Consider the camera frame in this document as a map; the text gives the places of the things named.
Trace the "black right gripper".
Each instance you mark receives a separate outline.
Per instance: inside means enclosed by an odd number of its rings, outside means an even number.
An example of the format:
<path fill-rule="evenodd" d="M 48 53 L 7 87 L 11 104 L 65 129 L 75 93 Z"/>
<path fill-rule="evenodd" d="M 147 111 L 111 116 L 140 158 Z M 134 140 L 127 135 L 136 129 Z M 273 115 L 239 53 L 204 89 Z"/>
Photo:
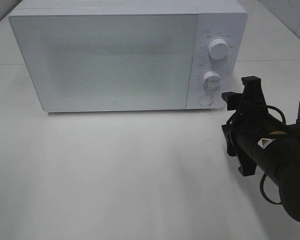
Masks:
<path fill-rule="evenodd" d="M 267 109 L 235 112 L 231 122 L 231 143 L 239 160 L 281 160 L 281 139 L 269 135 L 283 133 L 283 122 Z"/>

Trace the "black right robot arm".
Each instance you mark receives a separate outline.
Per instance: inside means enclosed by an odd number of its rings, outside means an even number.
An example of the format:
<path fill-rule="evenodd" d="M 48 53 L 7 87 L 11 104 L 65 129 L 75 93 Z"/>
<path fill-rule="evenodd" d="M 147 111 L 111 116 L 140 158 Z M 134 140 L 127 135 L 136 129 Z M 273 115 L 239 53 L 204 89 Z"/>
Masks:
<path fill-rule="evenodd" d="M 235 112 L 222 125 L 228 155 L 238 158 L 238 170 L 244 177 L 261 168 L 262 196 L 275 204 L 264 190 L 265 179 L 270 178 L 278 187 L 277 204 L 300 222 L 300 102 L 295 124 L 287 124 L 285 117 L 276 119 L 269 110 L 283 113 L 264 101 L 230 104 L 229 108 Z"/>

